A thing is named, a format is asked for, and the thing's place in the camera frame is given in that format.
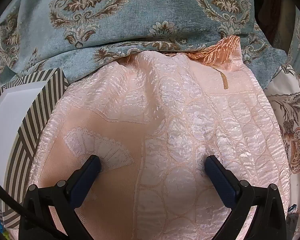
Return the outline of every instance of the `striped box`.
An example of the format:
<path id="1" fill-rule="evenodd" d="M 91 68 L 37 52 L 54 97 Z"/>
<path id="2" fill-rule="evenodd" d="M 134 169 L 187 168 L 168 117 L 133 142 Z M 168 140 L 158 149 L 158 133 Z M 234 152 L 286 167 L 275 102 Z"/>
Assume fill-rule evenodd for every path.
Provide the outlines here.
<path id="1" fill-rule="evenodd" d="M 26 178 L 35 153 L 39 133 L 43 130 L 55 107 L 68 87 L 68 82 L 60 68 L 35 72 L 15 79 L 0 87 L 0 96 L 6 89 L 27 83 L 46 81 L 46 84 L 33 101 L 18 129 L 7 163 L 3 188 L 18 203 L 22 204 L 26 193 Z M 3 220 L 6 228 L 17 229 L 20 216 L 5 203 L 2 203 Z"/>

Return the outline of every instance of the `pink garment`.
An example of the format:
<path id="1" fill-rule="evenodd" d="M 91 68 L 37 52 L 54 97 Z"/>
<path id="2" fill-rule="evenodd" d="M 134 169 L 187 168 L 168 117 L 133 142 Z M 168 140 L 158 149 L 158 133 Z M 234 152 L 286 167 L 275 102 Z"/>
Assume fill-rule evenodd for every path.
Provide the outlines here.
<path id="1" fill-rule="evenodd" d="M 213 154 L 239 180 L 277 184 L 288 207 L 279 126 L 240 46 L 218 70 L 145 51 L 73 83 L 42 132 L 28 185 L 67 179 L 91 154 L 103 171 L 76 212 L 94 239 L 211 239 L 230 212 L 203 171 Z"/>

